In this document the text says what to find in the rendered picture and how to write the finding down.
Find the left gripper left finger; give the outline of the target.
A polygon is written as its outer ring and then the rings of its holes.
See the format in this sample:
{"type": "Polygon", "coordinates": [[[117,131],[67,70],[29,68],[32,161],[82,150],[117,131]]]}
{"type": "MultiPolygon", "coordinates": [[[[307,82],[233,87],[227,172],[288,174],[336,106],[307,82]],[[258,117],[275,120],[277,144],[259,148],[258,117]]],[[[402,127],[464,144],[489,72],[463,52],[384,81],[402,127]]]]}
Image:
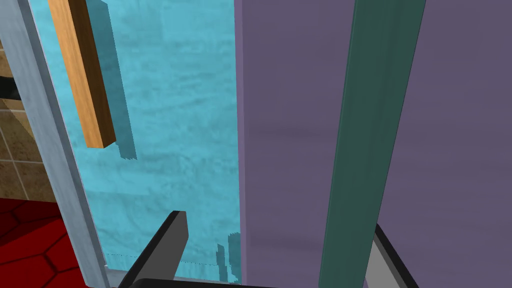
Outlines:
{"type": "Polygon", "coordinates": [[[118,288],[172,288],[188,238],[186,212],[171,212],[118,288]]]}

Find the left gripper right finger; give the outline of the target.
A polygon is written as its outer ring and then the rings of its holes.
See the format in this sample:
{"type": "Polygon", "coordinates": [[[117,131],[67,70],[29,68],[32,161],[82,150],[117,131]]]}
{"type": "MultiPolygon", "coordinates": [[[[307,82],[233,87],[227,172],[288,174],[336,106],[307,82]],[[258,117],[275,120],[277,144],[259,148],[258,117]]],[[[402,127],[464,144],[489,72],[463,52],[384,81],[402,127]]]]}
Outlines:
{"type": "Polygon", "coordinates": [[[379,225],[375,228],[365,283],[366,288],[420,288],[379,225]]]}

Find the light blue cupboard door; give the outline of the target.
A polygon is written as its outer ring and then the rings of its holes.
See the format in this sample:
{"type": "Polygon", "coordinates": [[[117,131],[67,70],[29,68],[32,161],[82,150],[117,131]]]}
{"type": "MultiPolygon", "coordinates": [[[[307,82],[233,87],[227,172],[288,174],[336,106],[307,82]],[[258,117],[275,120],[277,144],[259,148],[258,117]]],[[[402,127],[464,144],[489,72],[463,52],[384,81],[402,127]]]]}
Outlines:
{"type": "Polygon", "coordinates": [[[116,142],[89,148],[48,0],[30,0],[107,267],[127,271],[172,211],[176,275],[241,281],[234,0],[86,0],[116,142]]]}

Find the purple cupboard door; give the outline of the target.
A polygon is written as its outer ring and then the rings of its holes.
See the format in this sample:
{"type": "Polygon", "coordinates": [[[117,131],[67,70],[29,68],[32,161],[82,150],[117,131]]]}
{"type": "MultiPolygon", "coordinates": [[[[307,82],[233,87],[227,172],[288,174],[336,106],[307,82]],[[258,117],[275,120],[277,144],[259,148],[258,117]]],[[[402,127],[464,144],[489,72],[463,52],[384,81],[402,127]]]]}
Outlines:
{"type": "MultiPolygon", "coordinates": [[[[234,0],[242,274],[318,288],[355,0],[234,0]]],[[[512,288],[512,0],[426,0],[378,223],[419,288],[512,288]]]]}

